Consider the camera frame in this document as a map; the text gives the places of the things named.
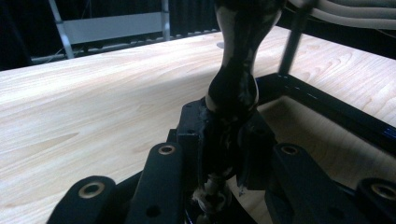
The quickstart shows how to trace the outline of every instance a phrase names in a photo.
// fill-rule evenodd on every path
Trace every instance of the wood grain surface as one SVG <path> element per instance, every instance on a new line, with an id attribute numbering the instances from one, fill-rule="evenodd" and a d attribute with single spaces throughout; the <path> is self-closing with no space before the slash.
<path id="1" fill-rule="evenodd" d="M 288 34 L 275 27 L 264 39 L 256 77 L 277 70 Z M 143 169 L 181 107 L 205 95 L 221 41 L 199 35 L 1 72 L 0 223 L 45 223 L 80 179 L 119 183 Z M 290 73 L 396 126 L 395 61 L 305 35 Z M 283 97 L 260 111 L 278 142 L 306 148 L 331 178 L 352 188 L 364 177 L 396 181 L 394 158 L 309 108 Z M 271 223 L 263 192 L 239 200 Z"/>

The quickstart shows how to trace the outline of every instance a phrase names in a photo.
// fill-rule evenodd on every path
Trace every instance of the light wooden tabletop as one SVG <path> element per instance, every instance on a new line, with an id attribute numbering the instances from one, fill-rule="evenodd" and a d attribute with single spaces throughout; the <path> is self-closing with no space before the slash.
<path id="1" fill-rule="evenodd" d="M 255 76 L 274 73 L 289 31 L 275 27 Z M 181 107 L 218 72 L 221 33 L 0 73 L 0 223 L 44 223 L 77 181 L 143 169 Z M 305 35 L 290 73 L 396 126 L 396 62 Z M 306 148 L 333 179 L 396 181 L 396 160 L 283 97 L 260 107 L 278 142 Z M 262 192 L 240 201 L 269 223 Z"/>

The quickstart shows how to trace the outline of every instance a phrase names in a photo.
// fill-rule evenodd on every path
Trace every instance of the dark background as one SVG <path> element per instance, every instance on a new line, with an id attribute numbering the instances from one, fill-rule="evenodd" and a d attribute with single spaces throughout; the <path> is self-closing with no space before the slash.
<path id="1" fill-rule="evenodd" d="M 92 0 L 91 7 L 87 7 L 88 0 L 57 0 L 56 3 L 65 21 L 161 11 L 161 0 Z M 0 10 L 0 71 L 32 65 L 31 57 L 55 54 L 63 47 L 48 0 L 0 0 Z M 169 0 L 169 10 L 171 36 L 219 29 L 214 0 Z M 287 4 L 277 25 L 289 28 L 295 10 Z M 345 27 L 312 18 L 305 33 L 396 59 L 396 39 L 377 30 Z M 162 34 L 137 38 L 159 36 Z M 86 45 L 100 48 L 124 40 L 119 38 Z"/>

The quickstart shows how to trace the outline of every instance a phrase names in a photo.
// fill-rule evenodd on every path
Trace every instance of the wooden table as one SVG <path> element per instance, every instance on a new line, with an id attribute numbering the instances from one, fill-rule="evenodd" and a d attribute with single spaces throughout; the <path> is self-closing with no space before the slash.
<path id="1" fill-rule="evenodd" d="M 288 33 L 275 27 L 264 39 L 255 76 L 277 70 Z M 205 95 L 221 41 L 200 35 L 0 73 L 0 223 L 44 223 L 80 179 L 119 183 L 143 169 L 180 108 Z M 305 35 L 290 73 L 396 126 L 395 61 Z M 333 179 L 396 181 L 394 158 L 305 106 L 283 97 L 260 111 L 278 142 L 306 148 Z M 268 223 L 262 196 L 240 201 Z"/>

